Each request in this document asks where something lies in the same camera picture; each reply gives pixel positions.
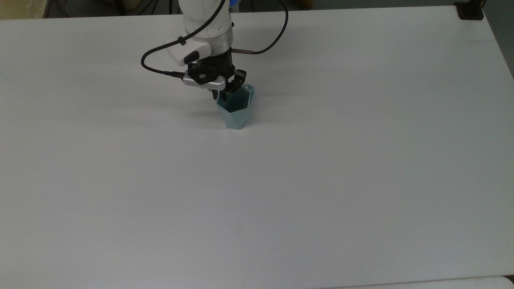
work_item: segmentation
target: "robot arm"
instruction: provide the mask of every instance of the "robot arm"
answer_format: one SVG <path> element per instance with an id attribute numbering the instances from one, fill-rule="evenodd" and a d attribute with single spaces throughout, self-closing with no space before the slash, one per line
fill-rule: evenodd
<path id="1" fill-rule="evenodd" d="M 261 54 L 269 50 L 282 36 L 287 26 L 288 12 L 281 0 L 277 0 L 286 13 L 284 26 L 271 45 L 261 51 L 232 49 L 232 19 L 228 0 L 179 0 L 184 13 L 184 26 L 175 29 L 165 39 L 165 44 L 147 51 L 141 65 L 155 73 L 182 79 L 189 86 L 206 88 L 213 98 L 225 101 L 227 93 L 235 92 L 245 82 L 246 72 L 235 69 L 232 53 Z M 186 66 L 184 73 L 163 71 L 145 64 L 150 54 L 166 49 L 179 66 Z"/>

